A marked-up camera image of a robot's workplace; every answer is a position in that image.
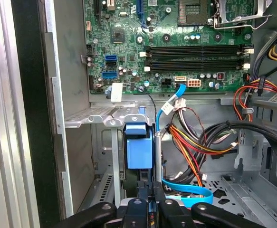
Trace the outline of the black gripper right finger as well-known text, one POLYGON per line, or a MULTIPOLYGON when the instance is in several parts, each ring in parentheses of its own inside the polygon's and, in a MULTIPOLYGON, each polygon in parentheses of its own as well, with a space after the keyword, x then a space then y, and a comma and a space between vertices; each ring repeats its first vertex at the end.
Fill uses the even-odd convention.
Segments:
POLYGON ((161 228, 195 228, 195 221, 215 228, 261 228, 262 225, 247 220, 222 208, 214 206, 213 193, 206 188, 181 185, 167 181, 152 183, 155 200, 158 203, 158 215, 161 228), (179 201, 167 198, 162 185, 173 190, 201 195, 201 197, 183 198, 179 201))

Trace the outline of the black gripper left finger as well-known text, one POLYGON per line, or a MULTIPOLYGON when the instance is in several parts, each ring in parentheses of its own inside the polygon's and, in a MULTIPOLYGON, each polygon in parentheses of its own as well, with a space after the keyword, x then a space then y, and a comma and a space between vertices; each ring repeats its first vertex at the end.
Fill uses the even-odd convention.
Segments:
POLYGON ((137 182, 137 197, 126 198, 119 207, 97 203, 58 222, 56 228, 147 228, 149 227, 147 182, 137 182))

